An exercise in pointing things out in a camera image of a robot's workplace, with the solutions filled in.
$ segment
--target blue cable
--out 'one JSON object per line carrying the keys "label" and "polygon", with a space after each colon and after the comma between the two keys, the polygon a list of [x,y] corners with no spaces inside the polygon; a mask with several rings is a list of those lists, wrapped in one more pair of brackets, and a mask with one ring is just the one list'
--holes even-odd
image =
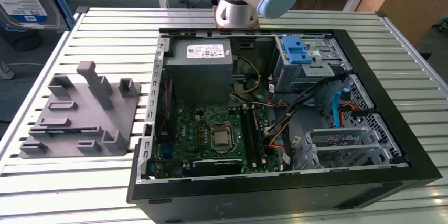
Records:
{"label": "blue cable", "polygon": [[333,95],[333,101],[332,101],[332,111],[333,111],[333,119],[335,119],[335,125],[337,128],[341,127],[341,121],[339,118],[339,98],[341,97],[343,93],[339,91]]}

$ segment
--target green motherboard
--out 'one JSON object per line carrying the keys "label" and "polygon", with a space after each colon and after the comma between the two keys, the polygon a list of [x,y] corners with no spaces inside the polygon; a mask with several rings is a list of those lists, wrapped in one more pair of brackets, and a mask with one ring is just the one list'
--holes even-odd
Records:
{"label": "green motherboard", "polygon": [[[259,129],[263,131],[268,126],[268,113],[263,106],[255,109],[255,113]],[[248,165],[244,144],[240,107],[179,109],[176,140],[172,148],[168,148],[172,152],[172,162],[164,162],[163,167],[165,176],[185,177],[189,162],[201,159],[240,159],[241,173],[277,171],[275,152],[263,155],[261,165]]]}

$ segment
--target open computer tower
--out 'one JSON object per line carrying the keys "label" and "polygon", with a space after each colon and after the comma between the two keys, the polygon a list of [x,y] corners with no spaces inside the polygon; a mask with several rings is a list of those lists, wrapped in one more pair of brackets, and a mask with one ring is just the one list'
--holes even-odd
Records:
{"label": "open computer tower", "polygon": [[156,223],[361,208],[441,177],[347,31],[160,34],[128,190]]}

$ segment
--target motherboard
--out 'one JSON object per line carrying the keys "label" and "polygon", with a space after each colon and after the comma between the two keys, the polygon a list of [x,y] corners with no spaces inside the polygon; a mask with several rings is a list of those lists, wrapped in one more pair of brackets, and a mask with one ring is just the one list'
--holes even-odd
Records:
{"label": "motherboard", "polygon": [[243,174],[279,171],[276,153],[264,152],[261,132],[268,125],[263,106],[179,109],[175,143],[160,145],[164,176],[212,175],[219,162]]}

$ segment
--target aluminum slotted table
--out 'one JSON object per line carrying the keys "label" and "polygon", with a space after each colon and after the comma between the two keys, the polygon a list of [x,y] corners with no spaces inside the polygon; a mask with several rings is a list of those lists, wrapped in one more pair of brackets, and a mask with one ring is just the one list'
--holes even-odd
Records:
{"label": "aluminum slotted table", "polygon": [[[152,61],[160,27],[213,27],[208,9],[91,8],[76,14],[11,127],[0,141],[0,223],[144,224],[147,215],[125,202],[133,147],[143,131]],[[260,19],[261,28],[345,29],[435,162],[443,179],[405,190],[364,209],[240,220],[252,223],[447,223],[448,87],[384,17],[360,12],[287,13]],[[72,82],[79,61],[93,60],[109,82],[143,83],[129,151],[120,157],[21,159],[20,144],[37,120],[53,74]]]}

